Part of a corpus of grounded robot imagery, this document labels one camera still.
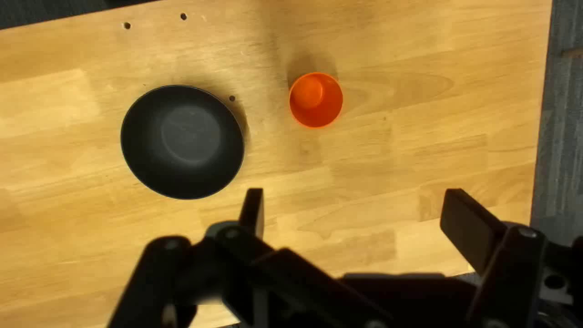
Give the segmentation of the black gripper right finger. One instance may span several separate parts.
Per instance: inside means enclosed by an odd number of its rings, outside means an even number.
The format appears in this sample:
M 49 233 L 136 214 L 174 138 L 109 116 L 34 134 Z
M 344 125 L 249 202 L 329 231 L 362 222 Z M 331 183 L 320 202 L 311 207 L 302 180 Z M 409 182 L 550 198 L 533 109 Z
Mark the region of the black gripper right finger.
M 439 225 L 477 273 L 486 269 L 506 231 L 506 225 L 464 189 L 444 193 Z

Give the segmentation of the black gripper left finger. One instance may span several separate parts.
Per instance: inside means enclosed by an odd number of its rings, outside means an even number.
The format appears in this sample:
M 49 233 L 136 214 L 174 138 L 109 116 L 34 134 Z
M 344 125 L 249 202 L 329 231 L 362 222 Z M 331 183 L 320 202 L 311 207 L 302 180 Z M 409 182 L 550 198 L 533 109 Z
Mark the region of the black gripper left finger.
M 260 187 L 249 187 L 246 191 L 238 224 L 255 236 L 264 234 L 264 191 Z

